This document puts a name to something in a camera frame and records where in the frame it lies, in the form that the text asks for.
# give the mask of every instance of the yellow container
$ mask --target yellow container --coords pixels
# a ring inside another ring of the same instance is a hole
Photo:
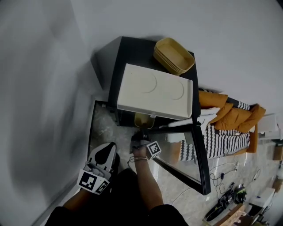
[[[182,73],[175,71],[170,65],[168,65],[163,58],[161,58],[155,51],[153,52],[153,57],[162,64],[172,75],[179,76]]]
[[[174,64],[172,64],[171,61],[169,61],[162,53],[159,52],[158,49],[154,48],[154,51],[156,52],[157,55],[159,55],[159,57],[161,57],[163,59],[163,61],[165,61],[172,69],[174,69],[176,72],[180,72],[180,73],[185,73],[186,71],[184,70],[180,70],[179,68],[177,68]]]
[[[155,45],[156,49],[180,71],[187,72],[194,64],[194,57],[172,38],[164,38]]]
[[[151,129],[154,125],[155,118],[143,113],[135,113],[134,124],[139,128]]]

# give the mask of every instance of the orange pillow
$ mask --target orange pillow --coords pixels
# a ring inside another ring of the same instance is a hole
[[[251,112],[240,108],[232,108],[222,119],[215,123],[214,127],[222,130],[236,129],[241,123],[246,121],[251,114]]]
[[[228,95],[199,91],[199,103],[201,109],[213,107],[222,108],[227,99]]]
[[[258,104],[255,105],[252,109],[251,109],[251,116],[244,121],[243,123],[241,123],[237,130],[239,132],[248,132],[252,127],[254,127],[259,120],[261,120],[261,118],[264,116],[265,114],[265,109],[262,108],[261,106],[259,106]]]
[[[225,103],[224,107],[222,107],[216,114],[217,117],[211,120],[209,123],[217,122],[218,120],[222,119],[233,107],[231,103]]]

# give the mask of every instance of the black and white striped fabric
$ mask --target black and white striped fabric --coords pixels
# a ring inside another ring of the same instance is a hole
[[[243,103],[243,102],[241,102],[241,101],[239,101],[238,108],[241,108],[241,109],[244,109],[244,110],[249,111],[250,108],[251,108],[251,106],[248,105],[248,104],[245,104],[245,103]]]
[[[237,130],[216,130],[214,125],[208,124],[203,136],[207,158],[219,158],[234,154],[249,146],[249,137],[250,133],[240,133]],[[185,140],[182,140],[179,160],[190,161],[194,159],[197,159],[195,146],[188,145]]]

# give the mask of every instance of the hand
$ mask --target hand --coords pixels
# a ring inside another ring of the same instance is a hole
[[[146,146],[141,146],[138,150],[134,150],[133,154],[135,158],[146,158]]]

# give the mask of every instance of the white box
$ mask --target white box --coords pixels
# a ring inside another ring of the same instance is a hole
[[[126,64],[118,109],[183,120],[191,117],[193,81]]]

